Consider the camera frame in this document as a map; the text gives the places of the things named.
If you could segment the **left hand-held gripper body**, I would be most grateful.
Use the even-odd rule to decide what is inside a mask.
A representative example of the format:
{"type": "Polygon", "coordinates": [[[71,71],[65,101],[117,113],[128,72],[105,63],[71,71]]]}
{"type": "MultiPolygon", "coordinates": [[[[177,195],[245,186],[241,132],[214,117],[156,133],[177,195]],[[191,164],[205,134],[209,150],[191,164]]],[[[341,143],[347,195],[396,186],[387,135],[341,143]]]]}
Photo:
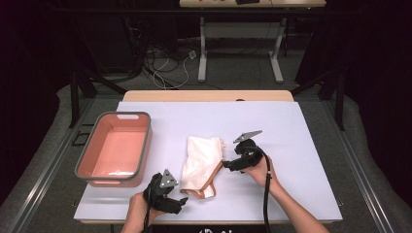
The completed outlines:
{"type": "Polygon", "coordinates": [[[144,190],[144,199],[148,206],[157,211],[177,215],[182,209],[182,201],[167,197],[177,184],[168,169],[165,169],[162,174],[154,174],[144,190]]]}

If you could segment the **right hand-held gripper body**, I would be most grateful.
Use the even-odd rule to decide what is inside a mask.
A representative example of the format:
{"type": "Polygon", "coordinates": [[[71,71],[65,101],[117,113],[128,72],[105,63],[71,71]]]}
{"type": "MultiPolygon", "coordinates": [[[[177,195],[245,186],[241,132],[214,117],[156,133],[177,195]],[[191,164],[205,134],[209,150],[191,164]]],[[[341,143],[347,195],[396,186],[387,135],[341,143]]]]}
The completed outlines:
{"type": "Polygon", "coordinates": [[[246,161],[247,167],[256,166],[263,157],[262,150],[252,140],[253,137],[260,134],[261,130],[242,133],[233,143],[236,145],[234,151],[246,161]]]}

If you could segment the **cream baby bodysuit brown trim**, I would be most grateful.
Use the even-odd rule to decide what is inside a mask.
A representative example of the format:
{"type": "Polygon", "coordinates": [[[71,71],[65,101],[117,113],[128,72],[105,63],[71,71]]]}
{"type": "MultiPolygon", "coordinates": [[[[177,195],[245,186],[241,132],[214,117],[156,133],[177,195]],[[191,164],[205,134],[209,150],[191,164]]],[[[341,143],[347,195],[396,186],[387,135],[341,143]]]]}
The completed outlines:
{"type": "Polygon", "coordinates": [[[180,190],[198,199],[216,195],[214,178],[223,167],[225,144],[219,137],[188,137],[180,190]]]}

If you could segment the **pink basket with grey rim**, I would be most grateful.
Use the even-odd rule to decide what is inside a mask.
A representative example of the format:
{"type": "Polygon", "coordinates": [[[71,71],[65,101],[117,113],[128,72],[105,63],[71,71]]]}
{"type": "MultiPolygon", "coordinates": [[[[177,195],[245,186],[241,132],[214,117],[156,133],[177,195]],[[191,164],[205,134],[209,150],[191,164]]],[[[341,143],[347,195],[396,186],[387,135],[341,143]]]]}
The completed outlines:
{"type": "Polygon", "coordinates": [[[96,121],[76,176],[92,186],[135,187],[143,178],[153,135],[145,112],[109,112],[96,121]]]}

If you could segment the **person's right hand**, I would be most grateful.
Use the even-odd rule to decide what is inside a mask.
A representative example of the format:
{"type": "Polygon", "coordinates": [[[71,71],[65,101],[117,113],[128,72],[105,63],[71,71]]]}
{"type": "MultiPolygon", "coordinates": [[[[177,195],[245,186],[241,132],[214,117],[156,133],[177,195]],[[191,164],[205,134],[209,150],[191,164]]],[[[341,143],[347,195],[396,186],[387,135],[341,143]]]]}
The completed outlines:
{"type": "Polygon", "coordinates": [[[265,187],[266,176],[269,176],[269,192],[274,194],[279,187],[279,182],[270,157],[263,158],[256,166],[244,169],[244,172],[250,175],[254,181],[265,187]]]}

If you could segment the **person's left hand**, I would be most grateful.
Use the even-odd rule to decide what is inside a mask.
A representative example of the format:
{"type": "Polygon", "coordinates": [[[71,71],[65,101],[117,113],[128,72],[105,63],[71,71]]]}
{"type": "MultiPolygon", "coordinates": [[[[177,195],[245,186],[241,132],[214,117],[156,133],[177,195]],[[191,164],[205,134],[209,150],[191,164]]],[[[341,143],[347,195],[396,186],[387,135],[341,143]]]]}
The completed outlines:
{"type": "Polygon", "coordinates": [[[129,200],[129,207],[125,222],[145,223],[148,204],[142,192],[134,194],[129,200]]]}

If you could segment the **black metal stand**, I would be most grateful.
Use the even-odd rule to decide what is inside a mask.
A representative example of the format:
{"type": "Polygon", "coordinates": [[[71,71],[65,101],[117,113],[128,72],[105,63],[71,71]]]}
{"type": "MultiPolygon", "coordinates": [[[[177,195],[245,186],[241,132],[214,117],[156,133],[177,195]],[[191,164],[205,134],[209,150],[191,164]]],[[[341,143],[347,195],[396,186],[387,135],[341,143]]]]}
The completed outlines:
{"type": "Polygon", "coordinates": [[[81,91],[86,98],[94,98],[97,95],[97,89],[93,85],[94,82],[102,83],[119,94],[125,94],[126,92],[124,88],[106,80],[95,72],[88,69],[76,69],[70,79],[70,128],[73,128],[76,125],[81,116],[79,91],[81,91]]]}
{"type": "Polygon", "coordinates": [[[300,84],[291,91],[291,94],[292,96],[295,96],[298,93],[314,86],[316,83],[319,83],[322,86],[318,92],[318,97],[320,100],[330,100],[331,97],[334,97],[334,120],[339,129],[344,131],[343,105],[345,77],[343,73],[335,70],[327,71],[307,83],[300,84]]]}

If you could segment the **dark curtain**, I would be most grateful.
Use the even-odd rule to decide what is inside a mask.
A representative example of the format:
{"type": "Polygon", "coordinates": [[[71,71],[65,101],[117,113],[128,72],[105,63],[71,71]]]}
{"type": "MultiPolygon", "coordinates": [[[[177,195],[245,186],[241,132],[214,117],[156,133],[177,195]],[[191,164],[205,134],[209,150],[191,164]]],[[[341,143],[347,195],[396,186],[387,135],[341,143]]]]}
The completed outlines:
{"type": "Polygon", "coordinates": [[[357,102],[368,147],[395,193],[412,208],[412,0],[326,0],[333,66],[348,51],[345,93],[357,102]]]}
{"type": "Polygon", "coordinates": [[[68,75],[40,0],[0,0],[0,205],[40,147],[68,75]]]}

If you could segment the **background desk with white legs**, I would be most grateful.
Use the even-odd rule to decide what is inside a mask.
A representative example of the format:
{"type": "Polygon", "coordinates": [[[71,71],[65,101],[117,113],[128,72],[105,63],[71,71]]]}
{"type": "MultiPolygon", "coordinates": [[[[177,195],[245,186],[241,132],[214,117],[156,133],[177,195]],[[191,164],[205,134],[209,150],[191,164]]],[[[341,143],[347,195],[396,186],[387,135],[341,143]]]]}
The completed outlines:
{"type": "MultiPolygon", "coordinates": [[[[235,0],[180,0],[180,6],[194,10],[306,10],[320,9],[326,5],[325,0],[260,0],[255,4],[238,5],[235,0]]],[[[278,62],[278,54],[282,41],[286,38],[288,20],[286,17],[270,19],[263,22],[243,19],[206,19],[200,18],[200,63],[198,81],[206,81],[207,39],[274,39],[273,50],[268,52],[275,83],[283,83],[283,75],[278,62]]]]}

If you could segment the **aluminium floor rail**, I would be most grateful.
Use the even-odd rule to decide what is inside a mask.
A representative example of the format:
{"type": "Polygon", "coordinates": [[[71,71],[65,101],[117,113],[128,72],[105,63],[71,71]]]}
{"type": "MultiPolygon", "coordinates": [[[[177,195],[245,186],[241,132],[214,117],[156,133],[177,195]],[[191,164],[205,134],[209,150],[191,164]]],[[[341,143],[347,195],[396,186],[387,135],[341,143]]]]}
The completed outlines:
{"type": "Polygon", "coordinates": [[[358,185],[361,196],[369,210],[375,225],[380,233],[394,233],[394,229],[387,218],[385,211],[382,208],[381,202],[379,201],[371,183],[364,172],[360,161],[353,149],[347,134],[338,126],[334,118],[334,110],[332,105],[328,101],[322,103],[327,118],[332,124],[335,134],[338,136],[341,144],[343,145],[346,160],[349,164],[350,170],[354,176],[354,179],[358,185]]]}
{"type": "Polygon", "coordinates": [[[25,232],[93,103],[93,99],[82,102],[80,117],[70,128],[70,104],[60,102],[57,115],[45,139],[7,199],[8,203],[16,208],[16,212],[11,214],[12,221],[7,233],[25,232]]]}

